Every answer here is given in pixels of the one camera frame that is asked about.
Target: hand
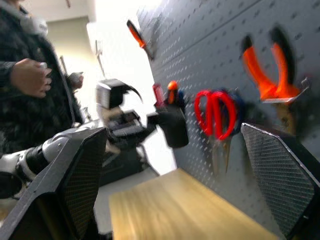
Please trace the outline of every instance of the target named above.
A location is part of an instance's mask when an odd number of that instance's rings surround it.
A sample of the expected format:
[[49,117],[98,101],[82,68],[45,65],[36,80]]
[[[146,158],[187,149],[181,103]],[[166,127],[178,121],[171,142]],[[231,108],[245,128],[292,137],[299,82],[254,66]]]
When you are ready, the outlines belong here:
[[49,68],[41,68],[40,62],[26,58],[13,66],[10,81],[23,94],[44,98],[51,89],[51,79],[47,78],[51,71]]
[[73,89],[81,89],[84,84],[84,76],[82,72],[74,72],[69,76]]

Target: pegboard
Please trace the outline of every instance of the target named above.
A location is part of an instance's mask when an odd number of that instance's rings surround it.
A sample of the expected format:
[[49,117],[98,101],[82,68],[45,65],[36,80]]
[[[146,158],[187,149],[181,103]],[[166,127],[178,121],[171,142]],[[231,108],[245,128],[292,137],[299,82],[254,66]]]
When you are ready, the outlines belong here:
[[[137,12],[143,37],[153,51],[150,62],[156,83],[166,89],[177,80],[187,96],[214,88],[237,88],[273,126],[281,126],[276,109],[259,101],[260,94],[245,72],[240,44],[248,33],[268,75],[278,79],[270,51],[269,31],[281,25],[294,48],[295,83],[311,76],[312,88],[296,103],[297,135],[320,159],[320,0],[163,0],[157,9]],[[190,143],[174,151],[177,166],[268,230],[283,237],[251,169],[243,136],[233,137],[224,179],[214,178],[212,147],[198,126],[193,103],[186,107]]]

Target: person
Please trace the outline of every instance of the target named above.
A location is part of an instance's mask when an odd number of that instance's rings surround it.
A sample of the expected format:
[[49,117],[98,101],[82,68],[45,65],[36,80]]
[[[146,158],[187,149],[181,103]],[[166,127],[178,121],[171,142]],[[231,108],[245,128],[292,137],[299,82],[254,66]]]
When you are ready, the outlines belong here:
[[[26,14],[21,0],[0,1]],[[82,124],[73,91],[83,80],[65,77],[49,41],[24,32],[20,21],[0,8],[0,153],[41,145],[74,123]]]

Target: scissors handle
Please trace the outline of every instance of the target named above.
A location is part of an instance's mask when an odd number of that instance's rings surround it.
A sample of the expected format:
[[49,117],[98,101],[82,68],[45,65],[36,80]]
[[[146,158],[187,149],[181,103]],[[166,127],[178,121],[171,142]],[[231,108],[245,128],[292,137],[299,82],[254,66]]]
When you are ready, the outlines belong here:
[[[237,112],[234,100],[224,91],[215,91],[211,94],[211,104],[213,108],[213,116],[215,122],[215,137],[221,141],[229,137],[234,131],[237,120]],[[223,102],[226,106],[229,116],[229,126],[225,133],[223,133],[222,126],[222,110],[219,101]]]
[[[194,112],[195,117],[207,136],[211,136],[214,132],[213,130],[213,112],[212,112],[212,101],[211,101],[211,91],[209,90],[202,90],[197,93],[195,100],[194,100]],[[206,97],[206,108],[205,108],[205,119],[201,117],[201,110],[200,110],[200,100],[202,97]]]

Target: wooden table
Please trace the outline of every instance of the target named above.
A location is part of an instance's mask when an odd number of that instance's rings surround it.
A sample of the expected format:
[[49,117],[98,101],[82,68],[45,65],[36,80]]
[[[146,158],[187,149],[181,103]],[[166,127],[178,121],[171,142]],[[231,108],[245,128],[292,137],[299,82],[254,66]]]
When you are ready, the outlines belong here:
[[183,170],[110,197],[115,240],[278,239]]

